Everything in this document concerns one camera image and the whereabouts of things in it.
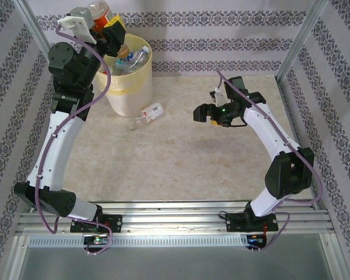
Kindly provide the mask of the orange label bottle brown cap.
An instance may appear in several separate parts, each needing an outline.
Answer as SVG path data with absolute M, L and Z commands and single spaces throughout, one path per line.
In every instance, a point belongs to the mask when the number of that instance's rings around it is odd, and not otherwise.
M 90 10 L 93 20 L 94 20 L 94 27 L 92 30 L 99 34 L 99 37 L 104 42 L 104 45 L 106 46 L 106 39 L 103 36 L 103 27 L 106 25 L 113 17 L 119 16 L 119 15 L 113 15 L 112 10 L 110 9 L 109 5 L 105 0 L 94 0 L 91 2 L 87 8 Z M 111 57 L 119 57 L 123 54 L 127 53 L 123 47 L 121 46 L 118 55 L 117 56 L 111 56 Z

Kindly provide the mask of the slim clear bottle white cap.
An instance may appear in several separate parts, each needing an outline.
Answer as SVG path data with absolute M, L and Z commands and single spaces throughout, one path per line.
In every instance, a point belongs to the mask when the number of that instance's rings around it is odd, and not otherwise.
M 149 61 L 150 51 L 149 47 L 143 46 L 140 50 L 134 52 L 133 57 L 127 64 L 124 75 L 133 73 L 143 67 Z

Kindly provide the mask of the yellow bin liner bag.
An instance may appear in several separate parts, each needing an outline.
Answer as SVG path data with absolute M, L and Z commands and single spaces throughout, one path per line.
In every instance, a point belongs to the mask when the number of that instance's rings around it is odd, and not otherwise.
M 140 50 L 143 46 L 150 48 L 149 61 L 141 67 L 139 70 L 120 76 L 114 75 L 111 71 L 112 64 L 118 58 L 126 58 L 128 62 L 133 57 L 133 53 Z M 123 45 L 124 49 L 128 52 L 119 57 L 111 57 L 106 55 L 104 61 L 106 62 L 108 69 L 111 73 L 111 84 L 110 90 L 115 95 L 124 95 L 129 91 L 140 90 L 143 88 L 144 83 L 152 81 L 152 49 L 149 43 L 141 37 L 135 36 L 133 34 L 126 34 L 125 41 Z

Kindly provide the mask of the cream plastic bin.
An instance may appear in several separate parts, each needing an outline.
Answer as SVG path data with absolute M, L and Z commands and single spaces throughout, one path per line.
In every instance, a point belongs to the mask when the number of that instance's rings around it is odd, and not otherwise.
M 107 74 L 104 73 L 104 66 L 101 65 L 93 80 L 94 89 L 103 91 L 107 84 Z M 123 117 L 134 117 L 140 111 L 153 103 L 152 81 L 146 82 L 140 90 L 129 91 L 124 95 L 114 94 L 110 88 L 105 94 L 112 109 Z

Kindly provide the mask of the white label clear bottle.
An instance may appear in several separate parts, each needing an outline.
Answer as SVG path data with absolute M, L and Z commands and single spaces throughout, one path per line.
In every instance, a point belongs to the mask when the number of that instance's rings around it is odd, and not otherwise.
M 136 117 L 131 117 L 128 120 L 128 126 L 131 130 L 135 130 L 143 125 L 149 124 L 151 121 L 162 116 L 164 112 L 163 106 L 156 102 L 140 111 Z

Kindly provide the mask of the small controller board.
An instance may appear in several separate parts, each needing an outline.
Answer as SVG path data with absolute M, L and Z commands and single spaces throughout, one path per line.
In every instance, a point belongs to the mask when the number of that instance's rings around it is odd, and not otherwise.
M 249 234 L 247 235 L 248 244 L 252 244 L 255 246 L 265 246 L 267 243 L 267 237 L 264 234 Z
M 85 236 L 83 240 L 84 245 L 103 245 L 108 243 L 107 236 Z

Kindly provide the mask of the grey metal panel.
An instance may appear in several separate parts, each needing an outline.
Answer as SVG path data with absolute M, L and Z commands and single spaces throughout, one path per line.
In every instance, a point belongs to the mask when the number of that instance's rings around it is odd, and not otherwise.
M 350 280 L 326 255 L 279 246 L 111 248 L 90 256 L 79 248 L 34 248 L 5 280 Z

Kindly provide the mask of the aluminium frame post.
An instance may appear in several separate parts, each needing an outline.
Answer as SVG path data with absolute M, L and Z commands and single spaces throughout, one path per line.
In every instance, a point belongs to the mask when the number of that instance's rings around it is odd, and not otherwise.
M 294 38 L 294 41 L 289 48 L 289 51 L 282 61 L 282 64 L 275 74 L 275 80 L 278 85 L 281 85 L 284 81 L 286 75 L 288 74 L 291 66 L 293 65 L 297 55 L 302 49 L 306 39 L 308 38 L 312 28 L 318 21 L 321 13 L 323 12 L 328 0 L 314 0 L 304 21 L 301 25 L 297 35 Z
M 55 79 L 48 70 L 49 59 L 48 52 L 50 49 L 54 48 L 55 44 L 51 45 L 46 38 L 38 20 L 36 19 L 33 11 L 30 8 L 30 5 L 27 3 L 27 0 L 12 0 L 16 10 L 19 12 L 19 15 L 24 21 L 26 30 L 30 34 L 30 49 L 33 51 L 36 59 L 36 65 L 38 70 L 36 75 L 45 74 L 46 77 L 50 78 L 52 82 L 51 92 L 55 92 L 59 88 L 58 80 Z

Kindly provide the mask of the aluminium side rail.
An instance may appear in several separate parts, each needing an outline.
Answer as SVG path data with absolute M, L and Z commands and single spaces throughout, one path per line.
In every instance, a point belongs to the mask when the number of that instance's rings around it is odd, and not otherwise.
M 301 141 L 301 136 L 299 133 L 298 122 L 294 114 L 293 106 L 289 101 L 289 97 L 285 93 L 284 87 L 279 83 L 277 83 L 277 85 L 278 85 L 280 95 L 282 97 L 283 104 L 285 106 L 285 111 L 286 111 L 286 115 L 288 116 L 289 125 L 293 133 L 293 138 L 300 146 L 303 146 Z M 310 187 L 308 188 L 314 200 L 314 202 L 312 202 L 311 205 L 314 209 L 322 209 L 322 206 L 320 204 L 321 200 L 318 198 L 319 190 L 318 190 L 318 184 L 317 184 L 316 178 L 314 177 L 314 173 L 316 173 L 316 171 L 314 167 L 312 167 L 310 169 L 310 174 L 312 178 L 311 178 Z

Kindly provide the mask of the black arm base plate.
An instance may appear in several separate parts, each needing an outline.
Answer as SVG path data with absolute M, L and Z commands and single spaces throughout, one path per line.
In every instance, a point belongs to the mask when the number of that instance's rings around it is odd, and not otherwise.
M 123 223 L 122 219 L 123 219 L 122 215 L 102 214 L 98 218 L 95 218 L 93 221 L 99 222 L 101 224 L 108 226 L 113 233 L 120 233 L 121 225 Z M 76 220 L 72 220 L 70 232 L 104 234 L 104 233 L 108 233 L 109 230 L 102 226 L 97 226 L 86 222 L 78 222 Z
M 274 213 L 263 217 L 248 216 L 246 213 L 228 213 L 226 215 L 228 232 L 277 232 L 277 217 Z

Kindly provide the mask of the aluminium front rail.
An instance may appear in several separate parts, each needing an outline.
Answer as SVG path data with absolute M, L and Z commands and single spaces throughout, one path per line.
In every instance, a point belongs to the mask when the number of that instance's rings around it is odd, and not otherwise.
M 122 235 L 223 234 L 221 211 L 243 211 L 245 201 L 134 201 L 100 202 L 104 213 L 122 215 Z M 287 202 L 277 209 L 278 226 L 290 215 L 285 233 L 334 233 L 328 211 Z

